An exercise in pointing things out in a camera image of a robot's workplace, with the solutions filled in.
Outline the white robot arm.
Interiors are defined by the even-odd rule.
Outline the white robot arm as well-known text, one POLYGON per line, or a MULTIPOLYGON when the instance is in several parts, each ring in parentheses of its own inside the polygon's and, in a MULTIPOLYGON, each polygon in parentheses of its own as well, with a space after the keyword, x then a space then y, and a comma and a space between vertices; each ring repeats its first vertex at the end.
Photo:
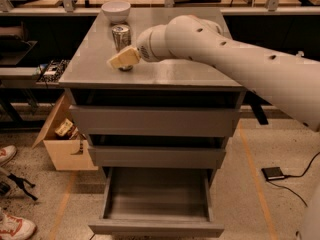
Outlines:
POLYGON ((181 15, 146 29, 135 46, 108 63, 120 68, 166 59, 212 66, 309 129, 320 130, 319 61, 229 39, 217 23, 181 15))

